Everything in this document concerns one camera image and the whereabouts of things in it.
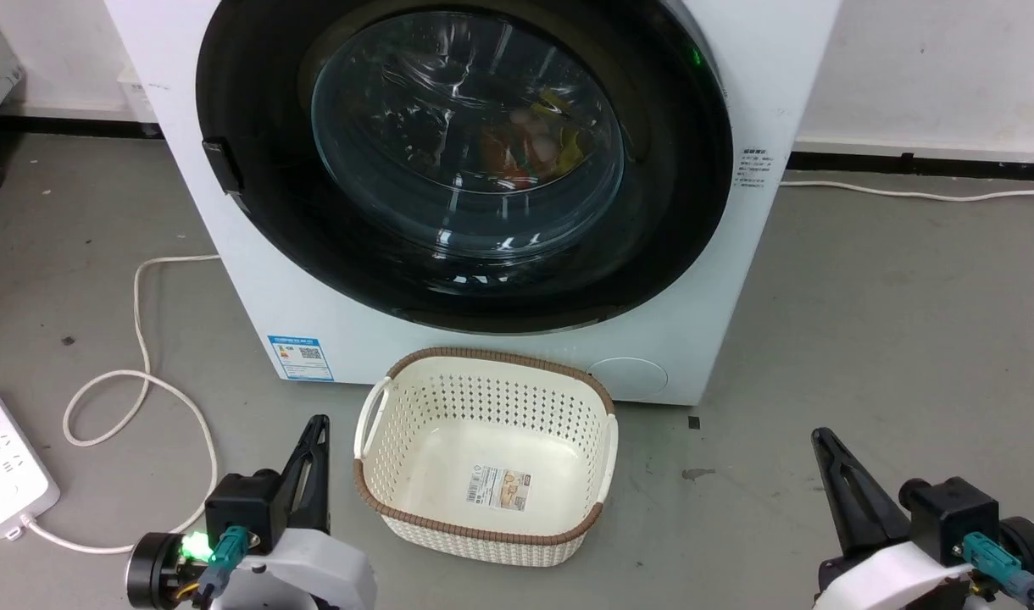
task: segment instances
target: green indicator light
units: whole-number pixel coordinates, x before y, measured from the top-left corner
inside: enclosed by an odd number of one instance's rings
[[[212,559],[212,549],[208,548],[208,533],[192,532],[182,538],[181,556],[184,556],[186,559],[209,562]]]

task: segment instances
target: teal connector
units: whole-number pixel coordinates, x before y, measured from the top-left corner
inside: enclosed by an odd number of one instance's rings
[[[231,582],[231,574],[249,552],[249,529],[232,525],[219,537],[208,568],[196,580],[196,594],[208,600],[219,598]]]
[[[981,532],[968,533],[962,542],[962,558],[991,576],[1003,588],[1003,593],[1029,606],[1034,591],[1034,575],[1022,569],[1022,561]]]

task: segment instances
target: barcode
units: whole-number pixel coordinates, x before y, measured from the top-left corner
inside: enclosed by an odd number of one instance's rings
[[[479,476],[478,471],[473,474],[472,481],[467,484],[467,497],[466,501],[476,501],[476,497],[479,495],[479,487],[482,485],[482,477]]]

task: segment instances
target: brown basket rim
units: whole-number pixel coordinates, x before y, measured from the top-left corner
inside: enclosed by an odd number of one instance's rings
[[[614,402],[611,401],[611,396],[607,393],[601,383],[596,382],[595,377],[590,374],[573,368],[567,367],[565,364],[555,364],[548,362],[547,360],[541,359],[530,359],[527,356],[518,355],[507,355],[503,352],[492,352],[489,349],[470,349],[465,347],[429,347],[427,349],[420,349],[419,352],[414,352],[412,355],[404,356],[393,365],[392,369],[389,369],[387,373],[389,377],[396,377],[400,371],[404,370],[412,363],[419,362],[423,359],[434,359],[434,357],[450,357],[451,359],[479,359],[479,360],[489,360],[493,363],[506,363],[506,364],[518,364],[518,366],[529,367],[534,369],[545,370],[549,372],[555,372],[559,374],[565,374],[568,377],[573,377],[578,379],[578,382],[585,383],[588,387],[591,387],[596,391],[596,394],[601,397],[604,411],[607,415],[614,415]],[[415,514],[404,513],[403,510],[393,509],[392,506],[386,505],[373,497],[373,493],[366,486],[366,475],[363,466],[363,460],[355,460],[355,488],[359,491],[359,495],[366,500],[370,509],[378,511],[385,517],[391,519],[397,519],[397,521],[403,521],[412,525],[420,526],[420,528],[434,529],[436,532],[451,533],[455,537],[463,538],[475,538],[475,540],[488,541],[494,543],[506,543],[506,544],[519,544],[519,545],[531,545],[531,546],[556,546],[560,544],[567,544],[568,542],[575,541],[577,538],[581,538],[587,532],[588,528],[594,526],[596,520],[603,513],[604,504],[596,502],[588,514],[585,516],[584,520],[581,521],[575,528],[568,530],[568,532],[557,533],[554,537],[534,537],[527,533],[506,533],[506,532],[493,532],[490,529],[477,529],[477,528],[464,528],[460,525],[454,525],[452,523],[446,523],[445,521],[436,521],[434,518],[419,517]]]

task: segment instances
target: basket handle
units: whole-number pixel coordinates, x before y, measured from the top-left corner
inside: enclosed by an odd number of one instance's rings
[[[601,504],[607,499],[607,490],[611,489],[611,477],[614,476],[614,458],[618,455],[618,422],[614,419],[614,414],[607,416],[607,467],[604,470],[604,479],[600,483],[600,493],[596,496],[596,501]]]
[[[366,449],[369,449],[371,441],[373,441],[373,433],[377,432],[378,422],[382,421],[382,411],[385,410],[386,402],[389,402],[389,385],[392,382],[391,377],[383,378],[382,382],[373,386],[370,394],[366,395],[366,401],[363,401],[363,410],[359,413],[359,424],[355,426],[355,459],[363,459]],[[370,414],[373,413],[374,405],[378,405],[378,414],[377,417],[373,418],[373,425],[370,425],[370,433],[367,436],[366,425],[370,421]]]

